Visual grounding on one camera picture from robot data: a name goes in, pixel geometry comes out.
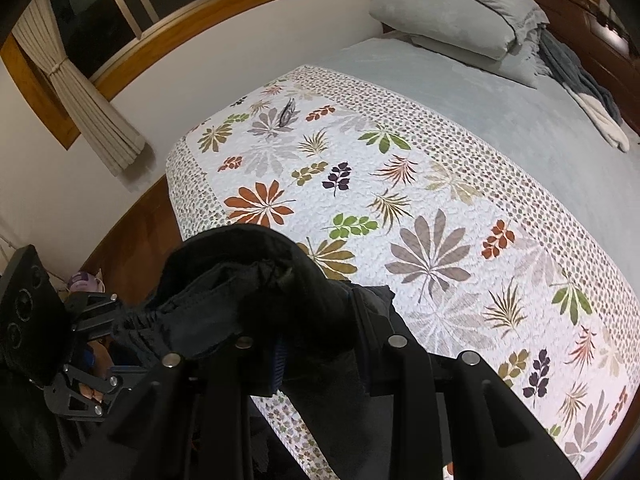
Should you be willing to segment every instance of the dark brown headboard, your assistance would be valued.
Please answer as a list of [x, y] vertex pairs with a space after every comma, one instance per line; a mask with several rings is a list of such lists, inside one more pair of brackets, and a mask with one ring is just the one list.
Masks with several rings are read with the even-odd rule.
[[597, 23], [597, 5], [591, 0], [536, 1], [549, 18], [551, 33], [580, 57], [585, 70], [598, 83], [609, 89], [624, 120], [640, 134], [640, 63], [607, 41], [612, 32]]

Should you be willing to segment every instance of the bedspread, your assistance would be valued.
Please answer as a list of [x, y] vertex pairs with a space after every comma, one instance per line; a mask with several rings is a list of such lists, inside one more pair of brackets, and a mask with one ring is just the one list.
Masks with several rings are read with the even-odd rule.
[[[191, 130], [167, 177], [183, 238], [259, 223], [329, 278], [389, 285], [426, 350], [478, 351], [583, 476], [615, 434], [640, 378], [635, 294], [551, 193], [458, 124], [302, 66]], [[335, 478], [283, 394], [255, 402], [310, 478]]]

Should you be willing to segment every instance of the curtain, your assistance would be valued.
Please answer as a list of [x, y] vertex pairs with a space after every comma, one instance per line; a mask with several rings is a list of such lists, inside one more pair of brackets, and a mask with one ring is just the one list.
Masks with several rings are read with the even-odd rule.
[[142, 151], [145, 139], [66, 56], [50, 0], [32, 0], [15, 25], [14, 36], [47, 75], [100, 160], [112, 174], [120, 174]]

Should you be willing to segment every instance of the wall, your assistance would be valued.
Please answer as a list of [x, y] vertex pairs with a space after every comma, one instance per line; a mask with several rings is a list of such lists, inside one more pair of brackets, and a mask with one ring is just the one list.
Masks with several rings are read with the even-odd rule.
[[152, 150], [121, 181], [82, 137], [65, 151], [0, 62], [0, 234], [34, 244], [49, 270], [69, 276], [160, 178], [171, 146], [194, 124], [304, 62], [379, 34], [368, 2], [277, 0], [161, 59], [113, 100]]

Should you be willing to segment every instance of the silver bolt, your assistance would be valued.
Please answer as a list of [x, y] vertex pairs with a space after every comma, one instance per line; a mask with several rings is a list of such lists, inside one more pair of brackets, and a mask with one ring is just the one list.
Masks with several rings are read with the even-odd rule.
[[471, 350], [462, 354], [462, 360], [469, 366], [476, 366], [480, 362], [480, 356]]
[[254, 345], [254, 340], [247, 335], [242, 335], [236, 341], [236, 348], [247, 350]]
[[406, 338], [399, 334], [393, 334], [387, 341], [393, 348], [404, 348], [407, 344]]
[[182, 361], [182, 358], [178, 354], [171, 352], [170, 354], [167, 354], [162, 358], [162, 366], [166, 366], [167, 368], [175, 368], [180, 364], [180, 361]]

